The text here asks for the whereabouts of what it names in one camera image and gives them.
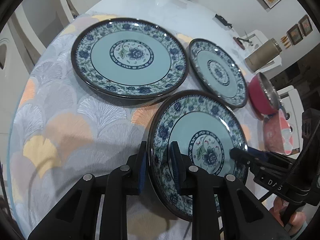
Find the person's right hand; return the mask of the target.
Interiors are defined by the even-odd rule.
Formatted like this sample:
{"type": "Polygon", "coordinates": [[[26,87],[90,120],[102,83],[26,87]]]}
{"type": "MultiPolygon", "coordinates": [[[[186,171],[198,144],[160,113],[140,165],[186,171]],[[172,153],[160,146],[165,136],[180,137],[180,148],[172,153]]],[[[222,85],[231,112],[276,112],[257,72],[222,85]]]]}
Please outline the person's right hand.
{"type": "Polygon", "coordinates": [[[300,230],[306,227],[306,215],[302,211],[295,211],[294,213],[290,210],[290,205],[280,197],[276,197],[273,201],[273,206],[270,209],[270,213],[274,218],[281,224],[282,227],[286,226],[286,222],[283,221],[284,215],[288,213],[291,215],[288,223],[290,224],[288,234],[291,238],[297,237],[300,230]]]}

